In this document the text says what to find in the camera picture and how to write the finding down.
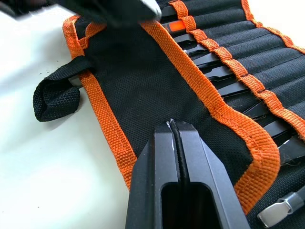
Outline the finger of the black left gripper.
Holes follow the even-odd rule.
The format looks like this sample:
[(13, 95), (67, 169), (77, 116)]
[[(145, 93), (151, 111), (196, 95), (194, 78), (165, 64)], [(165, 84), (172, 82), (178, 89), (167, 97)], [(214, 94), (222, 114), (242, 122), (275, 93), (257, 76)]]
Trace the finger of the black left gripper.
[(158, 21), (162, 17), (155, 0), (60, 0), (59, 5), (95, 23), (114, 27)]

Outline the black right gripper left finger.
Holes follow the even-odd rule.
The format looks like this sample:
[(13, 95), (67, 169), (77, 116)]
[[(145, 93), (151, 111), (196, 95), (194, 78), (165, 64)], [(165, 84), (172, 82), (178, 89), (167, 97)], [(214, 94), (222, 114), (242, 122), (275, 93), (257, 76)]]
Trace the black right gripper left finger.
[(132, 171), (126, 227), (173, 229), (177, 225), (179, 165), (169, 122), (154, 128)]

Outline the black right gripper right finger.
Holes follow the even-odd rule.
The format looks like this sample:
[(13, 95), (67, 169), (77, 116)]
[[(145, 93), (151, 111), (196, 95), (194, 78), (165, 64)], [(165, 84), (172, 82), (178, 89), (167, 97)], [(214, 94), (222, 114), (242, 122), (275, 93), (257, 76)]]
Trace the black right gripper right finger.
[(186, 122), (171, 121), (181, 182), (182, 229), (248, 229), (250, 226), (227, 171)]

